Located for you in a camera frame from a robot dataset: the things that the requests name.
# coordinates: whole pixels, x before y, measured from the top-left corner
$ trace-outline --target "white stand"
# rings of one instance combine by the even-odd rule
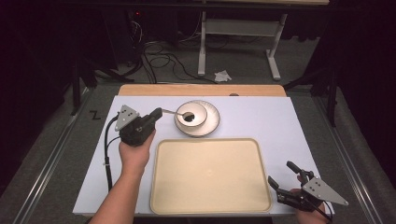
[[[280,74],[277,70],[274,58],[283,27],[285,26],[287,14],[283,14],[280,21],[238,21],[238,20],[215,20],[206,19],[206,12],[202,12],[201,22],[201,47],[198,60],[198,76],[205,75],[206,34],[213,35],[253,35],[253,36],[273,36],[274,43],[271,49],[266,51],[268,63],[270,64],[271,73],[274,80],[280,80]]]

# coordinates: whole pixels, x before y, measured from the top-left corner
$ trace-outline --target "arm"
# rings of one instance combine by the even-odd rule
[[[149,148],[154,135],[155,130],[139,147],[130,147],[120,142],[120,178],[90,223],[133,223],[140,181],[149,161]]]
[[[297,179],[302,182],[302,178],[297,175]],[[298,192],[300,189],[291,189],[290,192]],[[324,209],[324,204],[322,203],[319,206],[319,209],[322,210],[323,212],[325,211]],[[304,212],[299,209],[296,209],[296,216],[297,216],[297,221],[299,224],[326,224],[327,219],[323,215],[321,215],[318,211],[314,212]]]

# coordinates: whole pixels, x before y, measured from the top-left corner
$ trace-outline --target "forearm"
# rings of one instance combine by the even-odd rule
[[[141,174],[121,174],[90,223],[133,223]]]

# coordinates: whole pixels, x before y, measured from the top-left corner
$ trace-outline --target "dark background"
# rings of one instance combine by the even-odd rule
[[[352,114],[395,186],[392,164],[396,159],[396,7],[390,1],[348,0],[331,1],[330,7],[359,10],[331,16],[319,12],[290,13],[282,38],[297,35],[304,41],[321,36],[306,72],[323,66],[335,68]],[[112,17],[112,12],[114,9],[62,8],[51,1],[13,1],[0,6],[2,190],[46,119],[64,102],[63,94],[71,83],[77,56],[90,57],[109,68],[134,57],[122,54],[114,45],[115,35],[120,35],[120,39],[128,37],[122,35],[127,32],[126,21]],[[175,10],[142,12],[142,17],[136,19],[149,27],[149,35],[175,46],[177,31],[190,35],[199,15]],[[278,17],[276,13],[215,14],[238,19]],[[119,23],[106,24],[108,15]],[[163,18],[167,18],[166,22],[159,25]],[[112,33],[111,25],[122,32]],[[132,47],[128,41],[123,43],[123,48]]]

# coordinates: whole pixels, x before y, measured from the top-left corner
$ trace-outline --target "metal bracket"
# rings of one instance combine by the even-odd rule
[[[116,132],[121,130],[123,127],[125,127],[137,117],[139,117],[139,113],[137,111],[133,110],[128,105],[123,105],[121,107],[119,119],[117,119]]]
[[[335,190],[333,190],[319,177],[314,177],[308,181],[308,183],[303,185],[303,191],[322,201],[348,205],[347,200],[341,197],[341,195],[335,192]]]

